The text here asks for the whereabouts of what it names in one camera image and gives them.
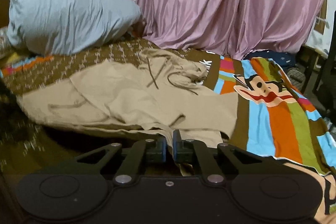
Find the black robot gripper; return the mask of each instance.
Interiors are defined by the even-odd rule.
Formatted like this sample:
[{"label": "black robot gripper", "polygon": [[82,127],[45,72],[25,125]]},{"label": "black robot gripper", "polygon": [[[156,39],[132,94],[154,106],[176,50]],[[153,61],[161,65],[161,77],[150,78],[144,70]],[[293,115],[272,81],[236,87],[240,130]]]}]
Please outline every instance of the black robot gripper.
[{"label": "black robot gripper", "polygon": [[322,188],[304,172],[175,130],[173,158],[195,174],[145,175],[167,150],[165,138],[111,144],[25,176],[16,188],[25,224],[317,223]]}]

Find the white wall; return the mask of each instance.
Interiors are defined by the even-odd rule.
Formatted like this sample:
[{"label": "white wall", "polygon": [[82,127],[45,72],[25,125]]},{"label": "white wall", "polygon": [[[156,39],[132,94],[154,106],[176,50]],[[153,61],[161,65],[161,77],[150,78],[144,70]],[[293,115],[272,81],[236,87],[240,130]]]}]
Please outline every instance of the white wall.
[{"label": "white wall", "polygon": [[324,34],[320,34],[319,32],[313,30],[306,42],[308,46],[317,47],[321,50],[326,49],[329,51],[331,37],[333,33],[334,26],[334,13],[336,10],[336,0],[327,0],[327,16],[326,20],[329,23],[329,29],[324,28]]}]

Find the black chair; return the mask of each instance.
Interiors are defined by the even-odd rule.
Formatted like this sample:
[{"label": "black chair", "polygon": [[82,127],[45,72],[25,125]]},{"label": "black chair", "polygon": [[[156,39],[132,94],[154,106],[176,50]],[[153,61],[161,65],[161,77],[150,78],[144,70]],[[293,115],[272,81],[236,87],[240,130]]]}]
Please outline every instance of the black chair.
[{"label": "black chair", "polygon": [[336,125],[336,11],[334,15],[333,35],[330,43],[328,58],[320,68],[313,93],[325,107],[325,116]]}]

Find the monkey ear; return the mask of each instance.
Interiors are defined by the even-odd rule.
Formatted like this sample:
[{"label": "monkey ear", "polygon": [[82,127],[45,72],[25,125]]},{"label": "monkey ear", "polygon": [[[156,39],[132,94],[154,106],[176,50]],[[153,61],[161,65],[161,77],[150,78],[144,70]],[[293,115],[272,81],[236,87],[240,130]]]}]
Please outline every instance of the monkey ear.
[{"label": "monkey ear", "polygon": [[243,85],[246,85],[246,81],[243,75],[234,75],[234,77],[236,78],[236,80],[238,80],[240,83],[242,83]]}]

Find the wooden headboard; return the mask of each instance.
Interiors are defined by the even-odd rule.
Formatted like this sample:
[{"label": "wooden headboard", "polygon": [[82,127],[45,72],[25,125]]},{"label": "wooden headboard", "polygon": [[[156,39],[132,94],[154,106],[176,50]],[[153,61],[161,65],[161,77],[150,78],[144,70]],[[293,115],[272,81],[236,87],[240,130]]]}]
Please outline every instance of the wooden headboard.
[{"label": "wooden headboard", "polygon": [[0,28],[9,24],[9,0],[0,0]]}]

